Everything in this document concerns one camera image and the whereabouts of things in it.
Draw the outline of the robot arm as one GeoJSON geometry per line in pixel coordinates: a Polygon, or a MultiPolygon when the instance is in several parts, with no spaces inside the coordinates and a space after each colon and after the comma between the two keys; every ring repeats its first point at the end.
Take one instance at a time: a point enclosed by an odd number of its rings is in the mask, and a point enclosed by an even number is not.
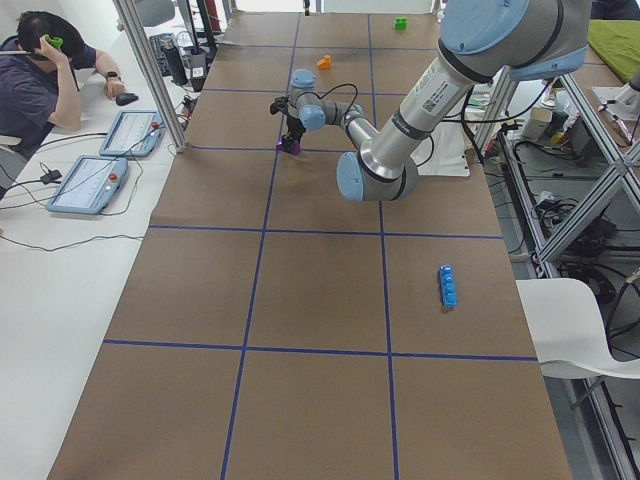
{"type": "Polygon", "coordinates": [[[298,69],[288,95],[270,106],[271,114],[286,117],[287,132],[277,148],[297,155],[305,132],[339,126],[356,148],[338,161],[342,196],[401,199],[418,179],[412,153],[474,86],[488,83],[503,67],[515,81],[551,79],[580,68],[590,12],[588,1],[451,1],[440,25],[437,57],[381,129],[359,106],[318,94],[314,73],[298,69]]]}

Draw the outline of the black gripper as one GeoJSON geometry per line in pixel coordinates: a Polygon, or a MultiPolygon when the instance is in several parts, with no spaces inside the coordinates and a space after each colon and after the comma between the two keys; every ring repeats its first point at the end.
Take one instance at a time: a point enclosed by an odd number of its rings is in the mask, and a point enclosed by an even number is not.
{"type": "Polygon", "coordinates": [[[296,110],[290,105],[288,96],[276,97],[271,103],[270,114],[282,113],[286,117],[287,132],[280,139],[281,148],[299,148],[302,136],[306,132],[296,110]]]}

